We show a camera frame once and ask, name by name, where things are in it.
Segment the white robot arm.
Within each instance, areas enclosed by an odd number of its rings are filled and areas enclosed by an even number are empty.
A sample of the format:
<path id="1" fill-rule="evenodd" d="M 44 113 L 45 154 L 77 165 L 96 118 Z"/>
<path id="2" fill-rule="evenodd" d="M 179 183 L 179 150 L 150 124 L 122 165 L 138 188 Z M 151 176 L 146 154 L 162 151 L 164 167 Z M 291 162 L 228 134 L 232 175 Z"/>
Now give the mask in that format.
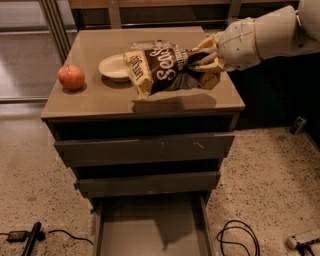
<path id="1" fill-rule="evenodd" d="M 191 64 L 198 72 L 243 71 L 274 57 L 320 52 L 320 0 L 300 0 L 258 18 L 232 22 L 195 49 L 204 57 Z"/>

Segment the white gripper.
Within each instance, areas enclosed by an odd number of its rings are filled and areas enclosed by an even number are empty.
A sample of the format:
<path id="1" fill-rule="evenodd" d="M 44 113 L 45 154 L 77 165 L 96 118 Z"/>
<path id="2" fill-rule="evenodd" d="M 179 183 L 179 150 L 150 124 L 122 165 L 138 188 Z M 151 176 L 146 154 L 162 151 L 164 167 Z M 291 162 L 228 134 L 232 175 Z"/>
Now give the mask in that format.
<path id="1" fill-rule="evenodd" d="M 193 51 L 203 52 L 189 59 L 188 68 L 195 72 L 243 71 L 261 62 L 252 18 L 232 22 L 223 32 L 207 36 Z"/>

